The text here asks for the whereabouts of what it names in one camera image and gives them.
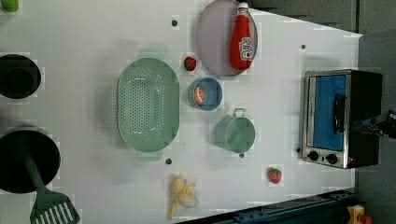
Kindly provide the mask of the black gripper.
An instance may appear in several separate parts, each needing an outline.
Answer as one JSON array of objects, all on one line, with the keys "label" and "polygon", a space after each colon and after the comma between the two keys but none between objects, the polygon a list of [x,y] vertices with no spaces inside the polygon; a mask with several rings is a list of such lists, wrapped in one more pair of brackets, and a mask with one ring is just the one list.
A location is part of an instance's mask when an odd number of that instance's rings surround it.
[{"label": "black gripper", "polygon": [[396,138],[396,112],[388,110],[377,118],[364,119],[353,123],[353,130],[359,133],[378,132],[381,136]]}]

